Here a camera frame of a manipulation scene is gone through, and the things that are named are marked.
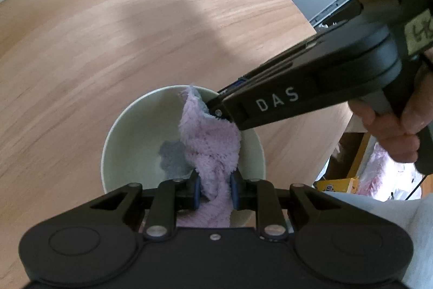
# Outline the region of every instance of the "gray cloth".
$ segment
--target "gray cloth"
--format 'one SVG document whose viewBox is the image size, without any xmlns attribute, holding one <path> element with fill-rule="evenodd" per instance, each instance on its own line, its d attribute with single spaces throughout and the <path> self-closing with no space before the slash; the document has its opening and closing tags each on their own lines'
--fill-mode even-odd
<svg viewBox="0 0 433 289">
<path fill-rule="evenodd" d="M 367 196 L 327 193 L 401 226 L 414 242 L 414 256 L 403 278 L 411 289 L 433 288 L 433 194 L 420 200 L 381 202 Z"/>
<path fill-rule="evenodd" d="M 160 167 L 166 179 L 187 178 L 193 167 L 185 159 L 185 145 L 180 141 L 164 141 L 159 148 Z"/>
</svg>

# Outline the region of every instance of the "black cable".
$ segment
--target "black cable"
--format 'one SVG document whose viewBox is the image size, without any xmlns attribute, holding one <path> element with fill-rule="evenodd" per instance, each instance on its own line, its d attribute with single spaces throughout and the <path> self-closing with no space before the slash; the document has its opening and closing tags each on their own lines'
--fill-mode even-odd
<svg viewBox="0 0 433 289">
<path fill-rule="evenodd" d="M 418 189 L 418 188 L 421 186 L 421 184 L 423 183 L 424 180 L 426 180 L 426 178 L 427 178 L 427 176 L 423 176 L 422 180 L 421 180 L 421 181 L 419 182 L 419 184 L 415 187 L 415 189 L 413 189 L 412 192 L 409 194 L 409 196 L 406 197 L 406 201 L 409 199 L 409 197 L 411 197 L 411 196 L 414 194 L 414 192 L 416 191 L 416 189 Z"/>
</svg>

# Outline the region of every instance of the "label sticker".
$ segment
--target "label sticker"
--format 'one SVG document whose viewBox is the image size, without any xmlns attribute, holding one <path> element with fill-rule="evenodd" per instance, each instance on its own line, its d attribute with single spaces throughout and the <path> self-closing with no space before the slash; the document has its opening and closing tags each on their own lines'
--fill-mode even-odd
<svg viewBox="0 0 433 289">
<path fill-rule="evenodd" d="M 433 42 L 433 19 L 430 10 L 419 14 L 404 26 L 408 54 L 413 55 Z"/>
</svg>

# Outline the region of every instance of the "wooden table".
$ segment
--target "wooden table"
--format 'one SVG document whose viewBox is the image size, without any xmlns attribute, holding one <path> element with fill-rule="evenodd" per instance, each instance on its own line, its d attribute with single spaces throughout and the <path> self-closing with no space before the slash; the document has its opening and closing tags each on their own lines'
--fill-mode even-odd
<svg viewBox="0 0 433 289">
<path fill-rule="evenodd" d="M 103 143 L 130 102 L 218 90 L 313 33 L 291 0 L 0 3 L 0 288 L 27 281 L 29 227 L 102 194 Z M 340 105 L 259 128 L 269 180 L 311 183 L 350 116 Z"/>
</svg>

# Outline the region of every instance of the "white bowl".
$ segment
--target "white bowl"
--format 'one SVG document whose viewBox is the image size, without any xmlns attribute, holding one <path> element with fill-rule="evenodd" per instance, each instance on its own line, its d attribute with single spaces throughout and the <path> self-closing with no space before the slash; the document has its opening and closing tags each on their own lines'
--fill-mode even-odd
<svg viewBox="0 0 433 289">
<path fill-rule="evenodd" d="M 105 140 L 101 159 L 104 192 L 137 182 L 152 189 L 166 180 L 159 149 L 164 141 L 179 140 L 183 102 L 179 93 L 187 85 L 168 86 L 132 102 L 116 119 Z M 207 102 L 218 94 L 196 87 Z M 265 178 L 265 154 L 253 129 L 242 131 L 239 171 L 244 179 Z M 233 211 L 231 226 L 244 226 L 252 211 Z"/>
</svg>

